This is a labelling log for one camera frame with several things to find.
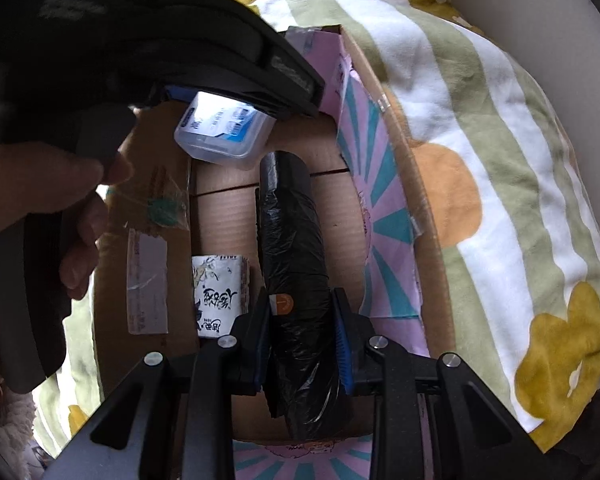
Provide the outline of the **white fluffy sleeve forearm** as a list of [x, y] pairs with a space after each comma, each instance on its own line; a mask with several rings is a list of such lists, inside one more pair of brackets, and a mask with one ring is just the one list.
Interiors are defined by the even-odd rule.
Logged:
[[4, 390], [0, 407], [0, 454], [17, 479], [30, 479], [27, 452], [33, 440], [35, 405], [32, 394]]

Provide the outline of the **person's left hand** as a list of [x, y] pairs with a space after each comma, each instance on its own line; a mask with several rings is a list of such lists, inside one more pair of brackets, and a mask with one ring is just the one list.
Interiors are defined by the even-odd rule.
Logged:
[[78, 240], [59, 265], [68, 296], [82, 299], [99, 253], [96, 242], [106, 231], [108, 209], [95, 193], [101, 185], [129, 180], [133, 166], [117, 154], [109, 169], [95, 159], [68, 154], [42, 143], [0, 145], [0, 232], [27, 214], [51, 214], [77, 203]]

